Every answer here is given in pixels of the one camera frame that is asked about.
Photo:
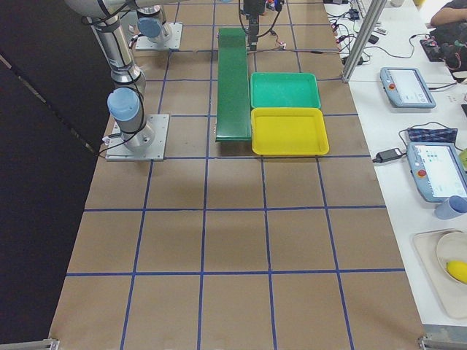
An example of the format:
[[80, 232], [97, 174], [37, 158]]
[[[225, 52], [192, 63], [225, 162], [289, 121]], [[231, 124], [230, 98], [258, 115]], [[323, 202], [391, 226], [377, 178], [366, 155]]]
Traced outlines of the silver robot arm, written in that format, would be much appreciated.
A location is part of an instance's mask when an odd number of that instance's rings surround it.
[[107, 106], [120, 129], [120, 142], [115, 147], [134, 153], [146, 150], [155, 137], [144, 111], [146, 80], [128, 48], [120, 13], [147, 9], [156, 2], [67, 1], [66, 4], [81, 15], [84, 26], [91, 27], [111, 69], [115, 89], [107, 98]]
[[[238, 17], [243, 32], [247, 37], [250, 51], [257, 48], [261, 34], [260, 16], [266, 11], [266, 1], [238, 1]], [[139, 37], [146, 37], [149, 42], [162, 46], [172, 37], [174, 23], [168, 23], [161, 5], [143, 7], [136, 11], [136, 26]]]

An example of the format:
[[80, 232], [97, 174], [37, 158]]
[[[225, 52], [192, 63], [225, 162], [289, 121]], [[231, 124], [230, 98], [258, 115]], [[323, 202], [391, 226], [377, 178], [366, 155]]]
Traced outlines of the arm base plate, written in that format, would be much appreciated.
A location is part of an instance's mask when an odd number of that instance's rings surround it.
[[123, 144], [120, 126], [114, 122], [112, 133], [116, 137], [109, 140], [105, 152], [107, 161], [162, 161], [169, 129], [169, 114], [146, 114], [146, 126], [129, 142]]
[[166, 51], [180, 48], [182, 27], [181, 23], [162, 24], [151, 18], [140, 18], [137, 24], [139, 38], [136, 41], [137, 51]]

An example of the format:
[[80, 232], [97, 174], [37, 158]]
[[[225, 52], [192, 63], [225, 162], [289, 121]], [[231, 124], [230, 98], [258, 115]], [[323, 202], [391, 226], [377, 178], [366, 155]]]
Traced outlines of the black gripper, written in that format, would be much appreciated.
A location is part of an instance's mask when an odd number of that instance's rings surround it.
[[244, 0], [243, 11], [248, 20], [247, 27], [247, 43], [250, 50], [257, 48], [260, 16], [264, 13], [264, 1], [261, 0]]

